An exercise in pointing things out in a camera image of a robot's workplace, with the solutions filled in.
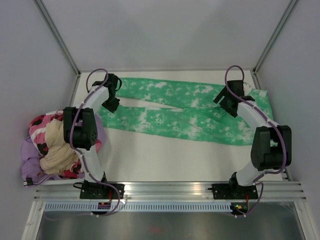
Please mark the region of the green tie-dye trousers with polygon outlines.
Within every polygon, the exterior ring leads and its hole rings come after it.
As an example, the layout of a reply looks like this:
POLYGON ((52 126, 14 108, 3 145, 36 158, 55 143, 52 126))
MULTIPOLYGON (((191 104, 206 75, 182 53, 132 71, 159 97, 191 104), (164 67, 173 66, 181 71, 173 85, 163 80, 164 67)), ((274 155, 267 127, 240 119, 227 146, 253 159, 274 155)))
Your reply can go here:
POLYGON ((114 113, 101 107, 98 116, 102 125, 110 129, 249 146, 255 130, 241 117, 232 117, 213 102, 223 88, 221 84, 124 77, 116 96, 162 107, 120 105, 114 113))

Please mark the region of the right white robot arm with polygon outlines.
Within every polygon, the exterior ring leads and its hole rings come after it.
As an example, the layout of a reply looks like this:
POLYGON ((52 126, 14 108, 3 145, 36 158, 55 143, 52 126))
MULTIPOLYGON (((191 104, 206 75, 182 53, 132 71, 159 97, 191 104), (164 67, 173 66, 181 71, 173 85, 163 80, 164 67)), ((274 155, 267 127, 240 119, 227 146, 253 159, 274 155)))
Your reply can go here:
POLYGON ((228 193, 240 198, 246 187, 265 175, 276 175, 292 163, 292 130, 271 120, 255 102, 245 95, 243 80, 230 80, 213 100, 232 117, 241 117, 254 130, 250 162, 229 179, 228 193))

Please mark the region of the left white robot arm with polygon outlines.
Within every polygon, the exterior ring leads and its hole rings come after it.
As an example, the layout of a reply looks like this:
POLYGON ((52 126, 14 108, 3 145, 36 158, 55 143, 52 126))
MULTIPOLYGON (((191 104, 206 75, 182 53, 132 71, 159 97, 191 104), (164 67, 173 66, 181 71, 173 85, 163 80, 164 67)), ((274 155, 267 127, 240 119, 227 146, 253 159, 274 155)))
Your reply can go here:
POLYGON ((106 72, 104 80, 95 81, 79 104, 63 109, 64 141, 76 152, 84 167, 84 180, 94 183, 91 193, 99 199, 108 195, 109 186, 96 151, 96 114, 100 107, 111 113, 117 110, 120 100, 116 98, 116 92, 121 86, 118 76, 106 72))

